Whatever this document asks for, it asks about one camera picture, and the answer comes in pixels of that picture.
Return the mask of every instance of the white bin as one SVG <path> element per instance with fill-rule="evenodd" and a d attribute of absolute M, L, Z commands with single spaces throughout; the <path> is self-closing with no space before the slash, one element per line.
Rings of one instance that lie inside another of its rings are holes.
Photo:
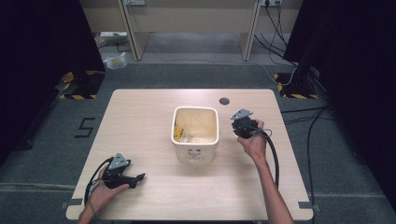
<path fill-rule="evenodd" d="M 171 139 L 179 161 L 209 164 L 215 158 L 219 143 L 218 111 L 198 106 L 176 108 Z"/>

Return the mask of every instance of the human hand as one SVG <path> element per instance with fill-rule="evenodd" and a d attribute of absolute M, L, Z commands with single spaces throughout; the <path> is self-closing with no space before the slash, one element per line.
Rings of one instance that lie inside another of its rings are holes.
<path fill-rule="evenodd" d="M 106 167 L 99 172 L 99 179 L 102 178 L 105 169 Z M 90 223 L 117 194 L 129 188 L 128 184 L 123 184 L 115 189 L 109 189 L 102 180 L 98 181 L 98 185 L 91 193 L 87 205 L 78 218 L 78 223 Z"/>
<path fill-rule="evenodd" d="M 257 126 L 259 128 L 264 127 L 264 122 L 262 120 L 256 119 Z M 249 139 L 238 137 L 237 141 L 245 149 L 245 152 L 249 155 L 254 162 L 266 161 L 265 150 L 267 146 L 267 140 L 262 134 L 254 134 Z"/>

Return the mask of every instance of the white container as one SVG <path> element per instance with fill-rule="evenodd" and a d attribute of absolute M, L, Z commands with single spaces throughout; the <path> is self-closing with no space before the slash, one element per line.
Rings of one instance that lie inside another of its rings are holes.
<path fill-rule="evenodd" d="M 218 111 L 198 106 L 176 108 L 171 139 L 179 161 L 209 164 L 215 158 L 219 143 Z"/>

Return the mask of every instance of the gray carpet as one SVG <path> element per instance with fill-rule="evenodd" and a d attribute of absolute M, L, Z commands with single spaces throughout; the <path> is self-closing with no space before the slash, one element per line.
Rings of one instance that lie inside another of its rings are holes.
<path fill-rule="evenodd" d="M 267 66 L 267 69 L 271 76 L 292 71 L 286 66 Z M 328 103 L 323 99 L 280 97 L 276 84 L 258 65 L 128 64 L 125 68 L 108 70 L 95 100 L 57 99 L 35 133 L 34 147 L 12 152 L 3 164 L 0 223 L 74 223 L 65 217 L 62 203 L 72 196 L 111 93 L 116 89 L 162 88 L 271 89 L 276 92 L 281 111 Z M 316 112 L 283 113 L 309 195 L 306 142 L 313 120 L 293 121 Z M 86 126 L 93 127 L 91 136 L 75 138 L 88 133 L 78 129 L 84 118 L 95 118 L 85 121 Z M 368 167 L 354 156 L 353 145 L 330 109 L 320 115 L 312 129 L 310 150 L 315 204 L 320 208 L 316 223 L 396 223 L 394 210 Z"/>

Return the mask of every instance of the plastic bag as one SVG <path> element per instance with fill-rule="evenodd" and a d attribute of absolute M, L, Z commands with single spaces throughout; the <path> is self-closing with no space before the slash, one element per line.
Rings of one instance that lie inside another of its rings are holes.
<path fill-rule="evenodd" d="M 109 69 L 118 69 L 126 66 L 125 52 L 116 57 L 107 57 L 103 60 Z"/>

